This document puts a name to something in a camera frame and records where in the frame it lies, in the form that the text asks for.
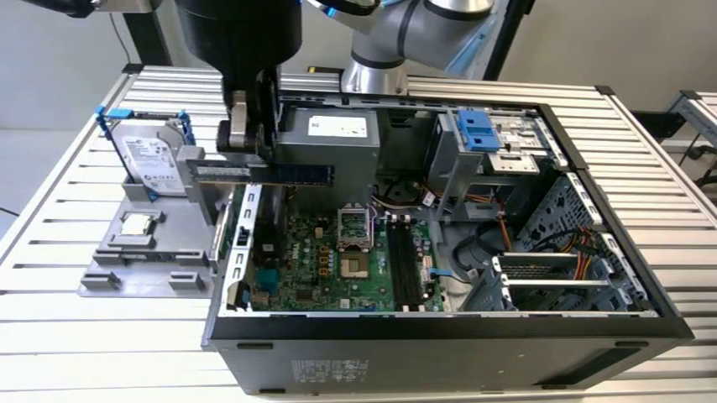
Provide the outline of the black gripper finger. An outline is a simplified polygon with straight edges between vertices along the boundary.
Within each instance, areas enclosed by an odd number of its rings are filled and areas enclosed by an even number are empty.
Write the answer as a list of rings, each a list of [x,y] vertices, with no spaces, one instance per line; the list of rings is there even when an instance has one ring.
[[[219,122],[216,150],[227,160],[267,165],[275,158],[275,136],[280,112],[279,69],[260,71],[247,89],[221,78],[227,119]]]

